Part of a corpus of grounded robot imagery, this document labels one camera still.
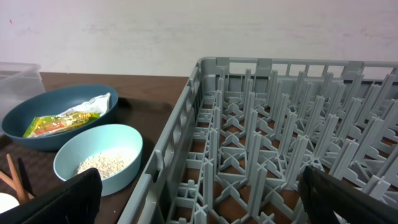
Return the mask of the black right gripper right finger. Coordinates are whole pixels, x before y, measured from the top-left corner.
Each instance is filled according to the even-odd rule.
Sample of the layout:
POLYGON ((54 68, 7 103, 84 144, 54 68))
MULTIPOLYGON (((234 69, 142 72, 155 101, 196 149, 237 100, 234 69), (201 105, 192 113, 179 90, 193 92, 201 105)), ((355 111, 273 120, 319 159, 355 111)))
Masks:
POLYGON ((314 166, 304 169, 298 192, 312 224, 338 223, 336 215, 348 223, 397 224, 396 209, 314 166))

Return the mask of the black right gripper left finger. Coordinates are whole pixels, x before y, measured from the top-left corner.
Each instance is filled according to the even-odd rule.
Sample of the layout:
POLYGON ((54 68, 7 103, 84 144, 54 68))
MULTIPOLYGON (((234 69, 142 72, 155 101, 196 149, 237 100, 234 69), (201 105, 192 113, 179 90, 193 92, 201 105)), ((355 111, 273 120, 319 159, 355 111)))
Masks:
POLYGON ((2 213, 1 224, 93 224, 100 209, 101 192, 100 174, 90 168, 46 194, 2 213))

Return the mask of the light blue bowl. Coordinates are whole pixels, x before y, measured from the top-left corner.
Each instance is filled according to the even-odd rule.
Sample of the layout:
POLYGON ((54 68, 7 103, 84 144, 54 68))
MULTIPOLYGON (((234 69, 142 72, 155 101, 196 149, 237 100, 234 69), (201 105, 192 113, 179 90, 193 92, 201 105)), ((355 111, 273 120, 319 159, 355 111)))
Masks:
POLYGON ((65 143, 53 161, 56 176, 66 181, 95 168, 101 176, 102 196, 119 192, 137 176, 143 138, 124 124, 107 124, 84 131, 65 143))

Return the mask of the green snack wrapper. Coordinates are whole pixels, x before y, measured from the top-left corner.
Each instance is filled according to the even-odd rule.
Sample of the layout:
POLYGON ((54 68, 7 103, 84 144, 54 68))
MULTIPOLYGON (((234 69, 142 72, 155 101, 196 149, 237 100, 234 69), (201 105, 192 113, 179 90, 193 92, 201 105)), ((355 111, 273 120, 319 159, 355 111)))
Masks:
POLYGON ((58 115, 35 117, 23 138, 37 138, 63 133, 96 121, 109 110, 111 94, 99 95, 58 115))

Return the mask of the dark blue bowl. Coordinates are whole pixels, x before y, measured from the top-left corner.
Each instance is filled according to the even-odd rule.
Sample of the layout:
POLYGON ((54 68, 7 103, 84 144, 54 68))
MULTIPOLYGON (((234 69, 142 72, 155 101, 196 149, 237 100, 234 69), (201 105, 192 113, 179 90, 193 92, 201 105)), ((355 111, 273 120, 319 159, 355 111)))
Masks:
POLYGON ((119 95, 106 85, 75 85, 58 90, 48 91, 17 105, 5 115, 1 129, 14 142, 29 149, 38 151, 57 151, 77 134, 116 119, 119 95), (30 123, 36 116, 56 115, 77 106, 96 96, 110 94, 109 110, 105 115, 80 128, 37 138, 23 138, 30 123))

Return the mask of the grey dishwasher rack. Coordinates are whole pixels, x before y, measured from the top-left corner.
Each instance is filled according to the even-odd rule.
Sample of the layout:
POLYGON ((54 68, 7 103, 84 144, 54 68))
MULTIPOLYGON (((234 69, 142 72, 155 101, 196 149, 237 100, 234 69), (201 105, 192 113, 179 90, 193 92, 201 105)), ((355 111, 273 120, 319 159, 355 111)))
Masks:
POLYGON ((306 166, 397 208, 397 64, 199 59, 120 223, 306 223, 306 166))

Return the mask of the wooden chopstick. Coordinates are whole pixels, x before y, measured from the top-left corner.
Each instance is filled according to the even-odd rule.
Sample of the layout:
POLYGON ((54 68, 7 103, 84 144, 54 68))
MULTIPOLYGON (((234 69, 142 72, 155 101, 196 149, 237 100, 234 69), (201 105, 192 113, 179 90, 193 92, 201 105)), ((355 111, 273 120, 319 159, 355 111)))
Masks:
POLYGON ((16 188, 18 199, 19 199, 21 204, 25 204, 25 203, 27 203, 29 201, 29 197, 26 194, 26 192, 25 192, 25 190, 24 190, 24 188, 23 188, 23 186, 21 184, 21 180, 20 180, 19 175, 18 175, 18 173, 16 171, 16 168, 15 168, 15 165, 14 165, 14 163, 12 161, 11 155, 7 154, 6 157, 7 157, 7 163, 8 163, 8 166, 9 166, 9 170, 10 170, 11 175, 12 175, 12 180, 13 180, 13 183, 14 183, 15 188, 16 188))
MULTIPOLYGON (((8 175, 6 175, 4 172, 0 171, 0 174, 1 174, 1 180, 3 180, 13 190, 17 191, 14 181, 8 175)), ((34 198, 34 196, 31 193, 29 193, 27 190, 25 190, 24 192, 27 194, 29 199, 34 198)))

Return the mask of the small white cup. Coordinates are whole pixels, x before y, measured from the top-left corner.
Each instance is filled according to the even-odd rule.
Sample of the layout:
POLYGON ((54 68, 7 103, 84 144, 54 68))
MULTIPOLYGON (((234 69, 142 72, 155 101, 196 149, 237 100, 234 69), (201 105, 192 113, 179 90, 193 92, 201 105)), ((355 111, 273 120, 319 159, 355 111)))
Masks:
POLYGON ((0 193, 0 213, 4 213, 20 205, 18 199, 6 193, 0 193))

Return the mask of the brown serving tray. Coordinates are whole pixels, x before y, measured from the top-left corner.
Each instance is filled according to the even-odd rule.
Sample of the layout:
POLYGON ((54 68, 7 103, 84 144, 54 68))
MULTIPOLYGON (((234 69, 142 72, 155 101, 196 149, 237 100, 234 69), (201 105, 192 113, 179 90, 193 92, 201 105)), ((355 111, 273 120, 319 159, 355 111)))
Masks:
MULTIPOLYGON (((132 126, 143 138, 143 155, 140 170, 143 170, 150 154, 167 122, 173 106, 169 103, 120 98, 115 123, 132 126)), ((35 151, 1 136, 1 171, 10 174, 6 155, 10 154, 25 188, 35 196, 54 189, 63 183, 53 171, 56 152, 35 151)), ((96 223, 116 223, 130 198, 140 174, 125 188, 101 198, 96 223)))

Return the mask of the clear plastic bin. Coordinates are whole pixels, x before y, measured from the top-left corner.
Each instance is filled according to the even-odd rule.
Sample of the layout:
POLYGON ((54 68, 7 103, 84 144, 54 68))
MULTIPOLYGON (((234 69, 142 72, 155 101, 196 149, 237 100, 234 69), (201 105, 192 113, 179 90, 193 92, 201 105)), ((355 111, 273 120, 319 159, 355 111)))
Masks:
POLYGON ((1 121, 14 107, 45 92, 40 65, 1 62, 1 121))

